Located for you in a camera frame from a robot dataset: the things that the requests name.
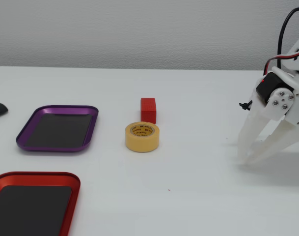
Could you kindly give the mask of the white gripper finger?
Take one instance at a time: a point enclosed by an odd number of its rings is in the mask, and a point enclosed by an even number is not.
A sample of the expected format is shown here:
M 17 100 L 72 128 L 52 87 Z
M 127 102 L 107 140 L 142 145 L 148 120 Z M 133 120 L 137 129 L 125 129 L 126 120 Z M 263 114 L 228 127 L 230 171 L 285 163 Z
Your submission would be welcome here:
M 238 157 L 243 161 L 255 160 L 258 150 L 252 145 L 262 130 L 271 121 L 280 120 L 294 103 L 294 95 L 287 88 L 272 91 L 267 103 L 256 90 L 250 97 L 250 110 L 238 135 Z
M 284 118 L 258 148 L 248 153 L 246 162 L 252 164 L 261 161 L 297 142 L 299 142 L 299 120 Z

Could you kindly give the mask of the white gripper body with motor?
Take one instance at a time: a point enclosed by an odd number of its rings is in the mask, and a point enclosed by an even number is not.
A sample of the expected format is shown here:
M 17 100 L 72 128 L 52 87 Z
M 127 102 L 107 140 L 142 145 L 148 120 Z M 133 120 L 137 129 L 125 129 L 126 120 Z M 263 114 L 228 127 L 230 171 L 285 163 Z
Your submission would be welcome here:
M 284 118 L 299 126 L 299 73 L 291 76 L 274 67 L 257 85 L 256 93 L 263 103 L 264 117 L 275 121 Z

